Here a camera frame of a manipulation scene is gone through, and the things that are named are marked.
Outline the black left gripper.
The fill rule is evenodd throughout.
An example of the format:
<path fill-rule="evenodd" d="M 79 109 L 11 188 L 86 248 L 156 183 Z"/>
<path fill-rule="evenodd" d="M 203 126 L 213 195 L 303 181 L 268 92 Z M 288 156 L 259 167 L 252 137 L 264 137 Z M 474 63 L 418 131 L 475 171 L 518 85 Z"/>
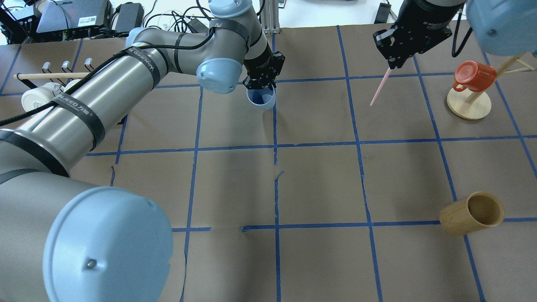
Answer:
<path fill-rule="evenodd" d="M 285 56 L 281 52 L 268 52 L 256 59 L 245 60 L 247 77 L 243 80 L 243 85 L 249 90 L 274 90 L 276 77 L 280 75 L 284 61 Z"/>

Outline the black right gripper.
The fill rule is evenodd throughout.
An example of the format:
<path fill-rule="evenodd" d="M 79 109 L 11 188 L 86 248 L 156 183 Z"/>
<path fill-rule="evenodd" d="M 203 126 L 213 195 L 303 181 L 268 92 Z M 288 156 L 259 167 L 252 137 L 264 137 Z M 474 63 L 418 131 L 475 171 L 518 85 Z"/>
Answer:
<path fill-rule="evenodd" d="M 455 6 L 428 0 L 405 0 L 390 29 L 373 34 L 376 48 L 390 69 L 401 68 L 416 53 L 423 54 L 452 35 L 449 23 Z"/>

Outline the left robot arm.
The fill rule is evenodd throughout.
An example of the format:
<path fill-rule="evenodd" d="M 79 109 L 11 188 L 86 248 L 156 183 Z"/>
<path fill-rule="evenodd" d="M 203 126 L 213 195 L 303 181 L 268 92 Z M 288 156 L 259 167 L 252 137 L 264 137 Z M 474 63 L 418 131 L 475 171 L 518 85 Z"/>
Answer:
<path fill-rule="evenodd" d="M 134 28 L 125 47 L 16 129 L 1 130 L 2 302 L 156 302 L 172 228 L 154 201 L 70 178 L 70 170 L 169 73 L 201 88 L 274 88 L 251 0 L 210 0 L 207 33 Z"/>

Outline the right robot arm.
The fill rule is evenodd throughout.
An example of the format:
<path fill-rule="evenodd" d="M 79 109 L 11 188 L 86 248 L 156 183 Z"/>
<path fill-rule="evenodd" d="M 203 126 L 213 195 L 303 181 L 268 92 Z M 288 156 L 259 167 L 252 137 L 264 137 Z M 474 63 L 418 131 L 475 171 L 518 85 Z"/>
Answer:
<path fill-rule="evenodd" d="M 376 48 L 390 69 L 401 68 L 415 54 L 426 53 L 457 36 L 458 31 L 449 25 L 461 10 L 466 11 L 469 30 L 460 48 L 452 48 L 453 57 L 471 34 L 489 54 L 508 57 L 536 52 L 535 0 L 405 0 L 395 23 L 373 34 Z"/>

